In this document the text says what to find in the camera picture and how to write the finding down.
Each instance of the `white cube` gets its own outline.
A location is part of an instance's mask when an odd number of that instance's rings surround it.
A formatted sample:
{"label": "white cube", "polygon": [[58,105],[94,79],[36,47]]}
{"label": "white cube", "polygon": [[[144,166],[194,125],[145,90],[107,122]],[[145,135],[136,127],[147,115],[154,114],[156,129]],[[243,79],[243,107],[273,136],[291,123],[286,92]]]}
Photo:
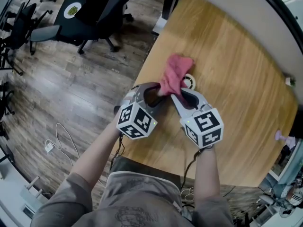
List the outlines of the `white cube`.
{"label": "white cube", "polygon": [[185,134],[199,147],[204,148],[223,139],[224,124],[216,108],[195,113],[180,120]]}
{"label": "white cube", "polygon": [[121,110],[117,129],[131,139],[148,137],[157,121],[137,102]]}

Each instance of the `white cable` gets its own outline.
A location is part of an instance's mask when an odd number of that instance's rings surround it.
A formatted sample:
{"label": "white cable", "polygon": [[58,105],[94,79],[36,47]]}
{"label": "white cable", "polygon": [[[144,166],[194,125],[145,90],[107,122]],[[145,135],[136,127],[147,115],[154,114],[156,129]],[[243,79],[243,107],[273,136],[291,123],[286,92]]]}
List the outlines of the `white cable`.
{"label": "white cable", "polygon": [[[52,140],[50,140],[50,139],[47,139],[47,140],[45,141],[45,146],[47,145],[47,142],[50,142],[50,144],[51,144],[53,147],[55,147],[58,151],[60,151],[62,154],[64,154],[64,155],[70,160],[71,166],[74,166],[74,165],[72,164],[71,158],[70,158],[68,155],[66,155],[66,154],[62,151],[62,144],[61,144],[61,142],[60,142],[60,140],[59,140],[59,138],[58,138],[58,125],[62,126],[62,128],[63,128],[63,129],[65,130],[65,132],[68,134],[68,136],[69,136],[70,139],[71,139],[72,145],[74,146],[74,148],[75,148],[75,150],[76,150],[76,152],[77,152],[78,159],[80,158],[79,153],[78,153],[78,150],[77,150],[77,148],[76,148],[74,142],[72,141],[71,135],[68,133],[68,131],[66,130],[66,128],[65,128],[62,124],[60,124],[60,123],[57,123],[57,124],[56,124],[56,137],[57,137],[57,140],[58,140],[58,142],[59,142],[59,144],[60,144],[60,147],[58,147],[58,146],[57,146]],[[102,185],[103,187],[105,187],[104,184],[103,184],[99,179],[98,179],[98,181],[99,181],[99,183],[101,183],[101,185]]]}
{"label": "white cable", "polygon": [[185,195],[184,200],[186,200],[188,202],[194,201],[194,187],[183,189],[181,191],[181,196],[182,196],[184,191],[188,191],[188,194]]}

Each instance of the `wooden table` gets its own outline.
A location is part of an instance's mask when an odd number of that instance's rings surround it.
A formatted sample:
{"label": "wooden table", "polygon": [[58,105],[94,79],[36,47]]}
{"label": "wooden table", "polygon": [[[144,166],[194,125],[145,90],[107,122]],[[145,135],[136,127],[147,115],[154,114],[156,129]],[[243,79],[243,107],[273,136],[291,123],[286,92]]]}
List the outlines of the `wooden table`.
{"label": "wooden table", "polygon": [[[166,60],[179,53],[195,60],[189,72],[196,90],[216,107],[224,122],[216,144],[221,184],[258,186],[277,159],[298,103],[270,55],[226,13],[206,0],[180,0],[159,35],[135,82],[159,81]],[[152,134],[123,138],[124,156],[154,168],[183,175],[197,147],[180,129],[172,100]],[[188,177],[195,177],[193,165]]]}

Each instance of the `grey shirt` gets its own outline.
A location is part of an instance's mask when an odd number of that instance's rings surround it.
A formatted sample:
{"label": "grey shirt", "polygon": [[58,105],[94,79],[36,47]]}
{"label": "grey shirt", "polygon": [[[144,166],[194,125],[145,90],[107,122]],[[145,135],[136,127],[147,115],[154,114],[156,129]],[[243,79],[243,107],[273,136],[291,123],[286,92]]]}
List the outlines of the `grey shirt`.
{"label": "grey shirt", "polygon": [[35,214],[31,227],[232,227],[227,201],[220,196],[196,203],[192,223],[182,217],[180,191],[167,180],[133,172],[114,172],[97,210],[88,183],[68,176]]}

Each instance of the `pink cloth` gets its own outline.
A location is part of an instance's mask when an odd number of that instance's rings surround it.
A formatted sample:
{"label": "pink cloth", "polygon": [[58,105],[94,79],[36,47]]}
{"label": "pink cloth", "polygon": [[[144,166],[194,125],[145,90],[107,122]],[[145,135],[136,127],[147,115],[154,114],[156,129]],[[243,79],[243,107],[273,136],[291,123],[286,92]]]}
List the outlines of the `pink cloth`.
{"label": "pink cloth", "polygon": [[194,60],[189,57],[183,57],[178,54],[171,55],[167,59],[164,75],[160,80],[161,89],[158,95],[181,95],[181,87],[186,87],[182,79],[193,65]]}

